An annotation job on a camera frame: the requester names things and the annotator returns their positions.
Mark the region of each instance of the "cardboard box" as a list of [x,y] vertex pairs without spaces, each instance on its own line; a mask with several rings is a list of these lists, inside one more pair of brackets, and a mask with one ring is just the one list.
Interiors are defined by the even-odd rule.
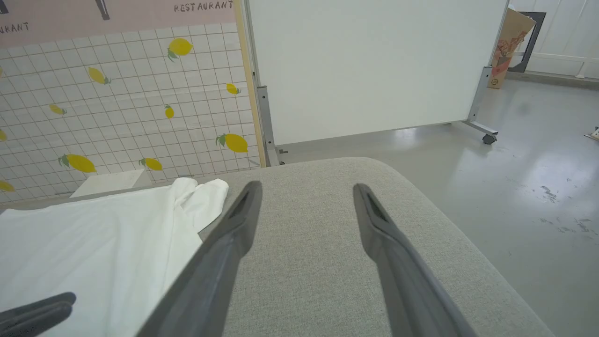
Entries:
[[518,44],[524,41],[526,34],[534,27],[536,22],[511,8],[507,9],[506,18],[499,34],[499,41],[495,48],[491,65],[493,70],[489,79],[488,88],[499,89],[506,78],[507,69],[510,66],[512,56],[518,48]]

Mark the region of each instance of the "white tile wall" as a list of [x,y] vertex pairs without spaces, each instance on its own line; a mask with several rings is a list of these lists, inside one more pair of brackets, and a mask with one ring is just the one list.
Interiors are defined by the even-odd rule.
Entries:
[[[193,48],[171,62],[175,37]],[[234,23],[9,48],[0,50],[0,67],[0,180],[16,190],[0,192],[1,204],[71,193],[92,174],[143,168],[142,158],[161,162],[163,171],[150,171],[156,182],[259,168]],[[110,84],[94,82],[89,67]],[[229,93],[227,83],[241,92]],[[215,144],[223,133],[243,136],[248,153]],[[64,154],[85,156],[98,172],[59,165]]]

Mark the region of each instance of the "lemon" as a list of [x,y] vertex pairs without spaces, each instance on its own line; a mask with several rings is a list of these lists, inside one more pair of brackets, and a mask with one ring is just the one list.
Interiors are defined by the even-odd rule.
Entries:
[[147,166],[148,169],[153,171],[162,171],[162,164],[154,158],[144,158],[138,163],[140,163],[140,165]]
[[193,44],[189,43],[188,40],[176,38],[168,45],[168,59],[171,60],[171,62],[175,62],[173,59],[178,59],[177,55],[187,55],[191,51],[191,48],[193,48]]
[[58,163],[60,166],[64,165],[66,167],[69,167],[70,164],[74,169],[83,173],[96,172],[96,167],[93,163],[89,159],[79,155],[64,155],[58,158]]
[[226,144],[233,152],[247,152],[247,141],[238,134],[223,134],[216,137],[216,143],[220,143],[221,146]]
[[57,115],[65,115],[66,114],[66,110],[61,109],[56,104],[50,104],[49,106],[50,106],[50,110],[52,110],[52,112]]
[[227,83],[226,90],[232,93],[233,95],[237,95],[241,92],[241,90],[237,89],[233,83]]
[[14,187],[6,181],[0,180],[0,189],[6,192],[14,192]]
[[100,84],[109,84],[110,82],[112,82],[112,80],[110,80],[108,77],[104,77],[102,72],[100,70],[97,70],[96,68],[89,67],[87,69],[87,72],[89,73],[89,78],[94,80],[95,82],[98,82]]
[[167,104],[164,106],[164,108],[166,109],[166,110],[164,110],[164,115],[167,118],[173,118],[175,116],[175,111],[173,110],[173,108],[171,108],[170,105]]

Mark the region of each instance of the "folded white fabric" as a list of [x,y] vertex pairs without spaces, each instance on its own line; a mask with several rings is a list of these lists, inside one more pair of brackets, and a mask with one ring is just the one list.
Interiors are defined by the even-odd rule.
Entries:
[[72,291],[66,321],[44,336],[133,336],[222,212],[216,179],[0,215],[0,311]]

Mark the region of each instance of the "caster wheel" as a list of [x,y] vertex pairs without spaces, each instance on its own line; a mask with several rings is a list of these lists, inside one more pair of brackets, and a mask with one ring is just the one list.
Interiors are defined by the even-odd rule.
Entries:
[[495,143],[496,141],[497,141],[497,137],[492,136],[490,134],[485,134],[485,136],[483,137],[483,143],[485,143],[487,145],[491,145],[491,144]]

